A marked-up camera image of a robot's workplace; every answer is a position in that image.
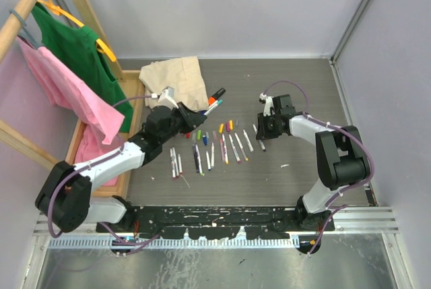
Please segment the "dark blue cap marker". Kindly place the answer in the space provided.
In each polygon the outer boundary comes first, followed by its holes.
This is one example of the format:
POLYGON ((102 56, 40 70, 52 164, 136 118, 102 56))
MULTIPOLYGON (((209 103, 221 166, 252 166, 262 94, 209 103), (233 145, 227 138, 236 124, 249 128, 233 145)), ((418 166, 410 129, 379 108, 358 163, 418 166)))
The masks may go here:
POLYGON ((257 126, 254 123, 252 123, 252 126, 253 126, 253 129, 254 129, 255 135, 256 135, 256 140, 258 141, 258 143, 259 143, 262 151, 266 152, 266 147, 265 147, 265 144, 263 143, 263 141, 261 139, 257 139, 257 136, 258 136, 257 135, 258 134, 257 126))

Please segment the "grey cap white marker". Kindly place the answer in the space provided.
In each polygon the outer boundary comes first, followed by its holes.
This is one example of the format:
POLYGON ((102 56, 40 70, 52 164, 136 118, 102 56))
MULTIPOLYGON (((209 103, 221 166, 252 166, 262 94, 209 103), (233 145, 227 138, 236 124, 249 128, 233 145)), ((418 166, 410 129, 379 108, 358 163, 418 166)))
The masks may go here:
POLYGON ((252 143, 251 143, 251 140, 250 140, 250 137, 248 136, 248 133, 246 132, 246 130, 245 130, 245 129, 243 129, 243 130, 242 130, 242 132, 243 132, 244 138, 245 138, 245 140, 246 140, 246 144, 247 144, 247 146, 248 146, 248 148, 249 148, 249 151, 250 151, 251 153, 253 153, 253 152, 254 152, 254 147, 253 147, 253 145, 252 145, 252 143))

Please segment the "teal cap white marker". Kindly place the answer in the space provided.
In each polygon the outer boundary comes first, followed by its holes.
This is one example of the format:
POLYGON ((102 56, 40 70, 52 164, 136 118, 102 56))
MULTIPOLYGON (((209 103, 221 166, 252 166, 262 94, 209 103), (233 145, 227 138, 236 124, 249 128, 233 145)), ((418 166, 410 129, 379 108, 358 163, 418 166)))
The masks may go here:
POLYGON ((223 100, 217 100, 213 104, 209 106, 209 108, 203 113, 205 116, 208 116, 210 113, 212 113, 221 103, 223 103, 223 100))

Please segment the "dark purple clear pen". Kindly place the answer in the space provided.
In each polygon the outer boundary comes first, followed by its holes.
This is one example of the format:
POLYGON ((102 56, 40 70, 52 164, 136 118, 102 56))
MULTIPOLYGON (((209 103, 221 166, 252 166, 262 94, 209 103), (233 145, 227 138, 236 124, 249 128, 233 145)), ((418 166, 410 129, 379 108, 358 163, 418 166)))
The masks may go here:
POLYGON ((195 163, 195 170, 196 170, 196 173, 199 173, 199 162, 198 162, 195 144, 192 145, 192 149, 193 149, 193 158, 194 158, 194 163, 195 163))

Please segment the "yellow end rainbow pen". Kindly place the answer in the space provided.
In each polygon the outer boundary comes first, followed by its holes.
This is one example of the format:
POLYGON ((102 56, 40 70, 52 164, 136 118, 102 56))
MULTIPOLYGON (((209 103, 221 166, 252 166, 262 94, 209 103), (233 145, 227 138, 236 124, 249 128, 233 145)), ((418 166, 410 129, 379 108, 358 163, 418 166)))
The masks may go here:
POLYGON ((223 152, 224 152, 224 162, 226 164, 229 164, 228 149, 227 149, 226 137, 224 134, 222 134, 222 146, 223 146, 223 152))

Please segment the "lilac pen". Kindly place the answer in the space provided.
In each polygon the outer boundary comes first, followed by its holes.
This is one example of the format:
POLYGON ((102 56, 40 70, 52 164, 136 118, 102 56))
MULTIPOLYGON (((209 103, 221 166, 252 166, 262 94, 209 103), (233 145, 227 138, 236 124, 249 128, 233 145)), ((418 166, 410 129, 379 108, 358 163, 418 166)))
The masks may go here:
POLYGON ((220 138, 220 153, 221 153, 222 162, 226 163, 225 150, 224 150, 224 142, 223 142, 222 138, 220 138))

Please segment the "grey end white marker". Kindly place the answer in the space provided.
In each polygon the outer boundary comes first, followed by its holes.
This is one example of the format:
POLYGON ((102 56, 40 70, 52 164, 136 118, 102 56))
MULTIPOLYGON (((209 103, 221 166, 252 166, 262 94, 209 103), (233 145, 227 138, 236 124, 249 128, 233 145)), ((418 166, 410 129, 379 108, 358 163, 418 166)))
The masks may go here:
POLYGON ((214 145, 214 142, 211 143, 210 166, 211 166, 211 169, 214 169, 214 167, 215 167, 215 145, 214 145))

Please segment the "blue end white marker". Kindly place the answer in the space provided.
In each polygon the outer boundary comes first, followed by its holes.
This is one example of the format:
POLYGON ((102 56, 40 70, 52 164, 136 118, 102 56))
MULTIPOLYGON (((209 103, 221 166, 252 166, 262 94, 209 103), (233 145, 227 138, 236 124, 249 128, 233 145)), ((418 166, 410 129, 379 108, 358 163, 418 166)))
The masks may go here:
POLYGON ((212 167, 211 167, 211 157, 210 157, 209 151, 205 151, 205 157, 206 157, 207 170, 211 171, 212 167))

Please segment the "red cap white pen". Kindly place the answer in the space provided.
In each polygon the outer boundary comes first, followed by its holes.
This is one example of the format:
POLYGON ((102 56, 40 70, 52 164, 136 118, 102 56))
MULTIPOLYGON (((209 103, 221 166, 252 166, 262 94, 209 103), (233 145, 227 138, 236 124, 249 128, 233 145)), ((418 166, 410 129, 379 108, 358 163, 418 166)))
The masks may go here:
POLYGON ((179 175, 182 175, 183 174, 183 164, 182 164, 182 158, 181 158, 180 154, 178 154, 177 160, 178 160, 178 173, 179 173, 179 175))

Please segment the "green cap rainbow pen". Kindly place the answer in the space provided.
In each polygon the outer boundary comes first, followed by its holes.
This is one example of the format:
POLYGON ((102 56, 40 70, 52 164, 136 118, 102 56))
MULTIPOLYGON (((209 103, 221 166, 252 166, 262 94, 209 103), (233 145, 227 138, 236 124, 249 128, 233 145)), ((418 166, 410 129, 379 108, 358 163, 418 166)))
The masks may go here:
POLYGON ((202 162, 201 162, 201 155, 200 155, 199 147, 197 144, 195 144, 195 150, 196 150, 196 154, 197 154, 199 174, 201 176, 203 176, 204 173, 203 173, 203 167, 202 167, 202 162))

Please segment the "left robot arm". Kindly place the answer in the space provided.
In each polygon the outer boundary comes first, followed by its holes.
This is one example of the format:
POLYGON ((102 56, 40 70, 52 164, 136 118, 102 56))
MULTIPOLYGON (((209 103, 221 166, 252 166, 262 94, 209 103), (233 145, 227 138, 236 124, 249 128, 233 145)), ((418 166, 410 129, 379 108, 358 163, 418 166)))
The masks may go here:
POLYGON ((92 193, 114 177, 150 163, 168 140, 194 131, 206 118, 183 103, 173 108, 156 106, 141 130, 118 148, 75 165, 56 163, 35 201, 48 219, 51 236, 72 232, 84 222, 109 223, 119 232, 130 231, 135 207, 118 195, 93 198, 92 193))

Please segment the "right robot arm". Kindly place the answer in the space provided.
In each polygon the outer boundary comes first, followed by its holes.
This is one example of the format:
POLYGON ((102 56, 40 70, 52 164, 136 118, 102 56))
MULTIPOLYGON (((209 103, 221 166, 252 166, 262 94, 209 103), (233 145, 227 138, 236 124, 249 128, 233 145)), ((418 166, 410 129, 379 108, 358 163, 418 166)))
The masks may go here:
POLYGON ((297 200, 293 221, 309 231, 329 216, 329 206, 343 190, 365 181, 372 167, 354 126, 338 127, 323 123, 308 113, 296 111, 290 95, 268 96, 259 101, 256 139, 275 139, 282 134, 311 143, 316 150, 318 180, 297 200))

